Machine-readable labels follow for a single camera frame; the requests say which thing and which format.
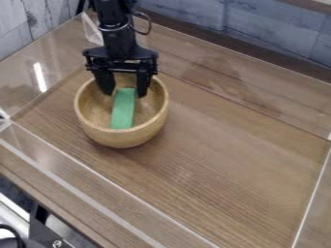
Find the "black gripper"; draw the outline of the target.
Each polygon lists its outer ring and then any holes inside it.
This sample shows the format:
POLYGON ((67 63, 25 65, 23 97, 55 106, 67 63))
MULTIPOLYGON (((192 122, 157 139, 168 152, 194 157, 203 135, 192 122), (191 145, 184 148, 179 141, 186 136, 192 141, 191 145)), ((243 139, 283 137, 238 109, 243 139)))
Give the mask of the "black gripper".
POLYGON ((103 45, 83 51, 87 69, 93 72, 100 90, 112 95, 113 72, 137 74, 137 95, 147 95, 151 76, 157 74, 157 52, 137 44, 136 31, 131 24, 109 26, 100 24, 103 45))

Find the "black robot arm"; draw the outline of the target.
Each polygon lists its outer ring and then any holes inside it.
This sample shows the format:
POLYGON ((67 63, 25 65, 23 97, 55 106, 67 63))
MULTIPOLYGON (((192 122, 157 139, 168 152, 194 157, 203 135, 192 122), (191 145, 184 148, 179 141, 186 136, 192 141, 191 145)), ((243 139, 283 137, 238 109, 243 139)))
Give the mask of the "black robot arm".
POLYGON ((111 95, 116 86, 115 73, 136 75, 137 96, 147 95, 151 79, 157 74, 157 52, 137 44, 136 34, 147 35, 135 28, 133 16, 148 15, 135 10, 128 0, 93 0, 99 18, 97 30, 103 46, 83 51, 87 70, 92 72, 97 86, 111 95))

